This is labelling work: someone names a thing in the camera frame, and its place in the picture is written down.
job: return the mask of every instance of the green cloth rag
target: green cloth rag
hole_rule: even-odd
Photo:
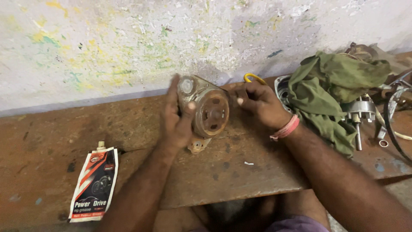
[[[352,157],[356,129],[341,121],[346,113],[339,104],[354,101],[383,84],[391,72],[389,63],[366,63],[318,51],[300,65],[289,80],[289,103],[302,121],[315,126],[337,151]]]

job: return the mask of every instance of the rusty metal workbench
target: rusty metal workbench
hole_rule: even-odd
[[[266,79],[270,86],[273,80]],[[100,140],[126,151],[119,156],[119,191],[156,143],[163,101],[164,96],[155,96],[0,118],[0,228],[65,222],[84,159]],[[395,113],[394,118],[410,122],[412,112]],[[182,150],[161,208],[308,188],[285,147],[270,142],[271,132],[250,122],[251,115],[233,106],[228,126],[205,151],[193,155]],[[412,129],[410,123],[394,126],[405,134]],[[362,125],[362,131],[364,150],[355,153],[354,162],[376,179],[412,174],[392,144],[384,149],[376,145],[373,123]],[[412,150],[412,142],[400,142]]]

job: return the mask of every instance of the white painted wall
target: white painted wall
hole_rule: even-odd
[[[0,116],[293,72],[351,41],[411,50],[410,0],[2,0]]]

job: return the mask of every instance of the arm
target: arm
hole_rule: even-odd
[[[247,83],[255,100],[238,99],[267,126],[282,128],[291,118],[270,89]],[[362,169],[326,145],[303,125],[283,138],[319,201],[350,231],[412,231],[412,214]]]
[[[196,106],[189,102],[179,118],[178,82],[177,76],[167,93],[166,105],[160,115],[161,137],[155,149],[114,197],[96,231],[152,231],[170,166],[192,136],[191,123]]]

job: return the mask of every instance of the pink thread bracelet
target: pink thread bracelet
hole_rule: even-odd
[[[294,131],[299,125],[299,118],[297,114],[294,114],[286,126],[282,127],[280,130],[276,131],[273,135],[269,136],[272,141],[278,141],[278,139],[288,136],[292,131]]]

